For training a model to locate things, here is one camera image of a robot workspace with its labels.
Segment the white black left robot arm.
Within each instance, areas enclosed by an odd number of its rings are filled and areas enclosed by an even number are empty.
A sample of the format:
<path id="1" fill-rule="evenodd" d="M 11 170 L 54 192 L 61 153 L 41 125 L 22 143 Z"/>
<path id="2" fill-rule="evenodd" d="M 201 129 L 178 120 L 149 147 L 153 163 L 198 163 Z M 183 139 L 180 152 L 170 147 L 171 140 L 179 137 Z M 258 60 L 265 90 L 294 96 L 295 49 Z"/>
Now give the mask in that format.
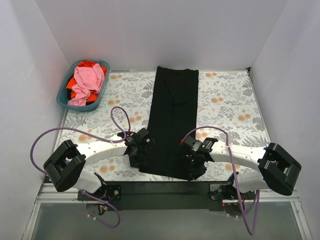
<path id="1" fill-rule="evenodd" d="M 145 165 L 147 151 L 155 144 L 146 128 L 138 132 L 119 132 L 109 139 L 89 143 L 73 143 L 65 140 L 44 163 L 43 168 L 57 192 L 70 188 L 83 190 L 95 200 L 115 199 L 114 190 L 98 173 L 84 170 L 88 165 L 101 160 L 128 156 L 130 166 L 139 168 Z"/>

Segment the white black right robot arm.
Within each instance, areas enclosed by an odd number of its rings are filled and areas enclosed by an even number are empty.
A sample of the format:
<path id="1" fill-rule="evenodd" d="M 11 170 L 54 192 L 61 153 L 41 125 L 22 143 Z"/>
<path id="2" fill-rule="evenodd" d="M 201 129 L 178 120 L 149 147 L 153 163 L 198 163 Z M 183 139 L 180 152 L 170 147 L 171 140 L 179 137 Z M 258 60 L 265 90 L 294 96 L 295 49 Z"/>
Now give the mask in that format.
<path id="1" fill-rule="evenodd" d="M 230 163 L 250 168 L 228 179 L 227 195 L 237 199 L 247 192 L 270 189 L 280 195 L 292 195 L 302 166 L 281 145 L 271 142 L 267 147 L 227 144 L 207 137 L 199 141 L 187 136 L 180 143 L 182 160 L 189 181 L 207 171 L 206 162 Z"/>

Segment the black t shirt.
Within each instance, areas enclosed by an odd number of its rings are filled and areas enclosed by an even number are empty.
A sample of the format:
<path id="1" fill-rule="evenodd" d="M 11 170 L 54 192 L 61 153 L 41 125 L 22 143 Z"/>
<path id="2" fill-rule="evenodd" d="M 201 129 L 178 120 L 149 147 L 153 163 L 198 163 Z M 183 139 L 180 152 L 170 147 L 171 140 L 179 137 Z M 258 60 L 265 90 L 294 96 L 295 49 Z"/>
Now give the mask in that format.
<path id="1" fill-rule="evenodd" d="M 197 126 L 199 71 L 157 67 L 147 130 L 154 145 L 140 172 L 187 180 L 181 140 Z"/>

